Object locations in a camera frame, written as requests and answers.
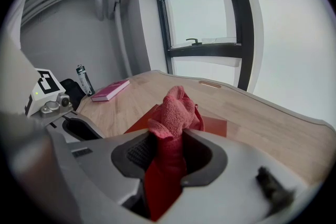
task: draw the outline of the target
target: window handle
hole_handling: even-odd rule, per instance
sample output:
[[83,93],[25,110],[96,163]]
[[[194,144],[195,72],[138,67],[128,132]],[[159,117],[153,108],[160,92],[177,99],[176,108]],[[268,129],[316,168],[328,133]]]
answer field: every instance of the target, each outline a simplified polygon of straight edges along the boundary
[[186,40],[194,40],[195,41],[195,43],[191,43],[191,46],[202,45],[202,42],[198,42],[197,38],[187,38]]

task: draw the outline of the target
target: window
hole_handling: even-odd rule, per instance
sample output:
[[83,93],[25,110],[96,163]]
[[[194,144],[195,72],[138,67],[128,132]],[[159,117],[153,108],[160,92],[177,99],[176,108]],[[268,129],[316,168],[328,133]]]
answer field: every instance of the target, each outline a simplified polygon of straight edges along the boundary
[[254,53],[249,0],[157,0],[169,73],[247,90]]

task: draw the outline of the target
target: book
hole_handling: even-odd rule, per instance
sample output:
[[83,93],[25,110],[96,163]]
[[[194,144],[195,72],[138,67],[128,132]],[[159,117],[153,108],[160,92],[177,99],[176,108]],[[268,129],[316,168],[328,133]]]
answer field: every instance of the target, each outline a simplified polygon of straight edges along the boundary
[[112,83],[111,85],[108,85],[104,89],[100,90],[99,92],[91,96],[91,100],[93,102],[109,101],[112,97],[117,95],[128,84],[130,84],[129,80],[122,80],[122,81]]
[[[148,128],[147,122],[151,118],[154,110],[158,106],[159,105],[156,104],[151,109],[149,109],[147,113],[144,116],[142,116],[137,122],[135,122],[125,133],[131,133],[137,130]],[[202,119],[204,122],[206,132],[226,137],[226,130],[227,130],[226,120],[219,120],[219,119],[210,118],[206,116],[202,116]]]

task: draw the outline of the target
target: red cloth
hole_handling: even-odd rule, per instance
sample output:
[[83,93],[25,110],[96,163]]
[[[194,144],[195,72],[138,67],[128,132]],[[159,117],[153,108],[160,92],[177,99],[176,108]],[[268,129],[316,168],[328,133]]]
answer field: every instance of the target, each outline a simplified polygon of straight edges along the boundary
[[186,175],[182,129],[204,131],[204,123],[183,87],[174,86],[148,120],[148,126],[158,139],[158,148],[144,185],[151,219],[156,221],[181,194],[180,180]]

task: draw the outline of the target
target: window frame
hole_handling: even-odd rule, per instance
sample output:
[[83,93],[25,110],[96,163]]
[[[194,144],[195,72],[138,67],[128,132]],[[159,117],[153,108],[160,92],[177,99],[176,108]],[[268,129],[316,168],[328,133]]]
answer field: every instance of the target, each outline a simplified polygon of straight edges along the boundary
[[238,88],[247,91],[254,58],[254,24],[249,0],[232,0],[236,23],[236,43],[202,44],[181,48],[171,48],[165,0],[156,1],[159,10],[167,71],[169,74],[173,74],[172,57],[221,56],[240,58],[242,63]]

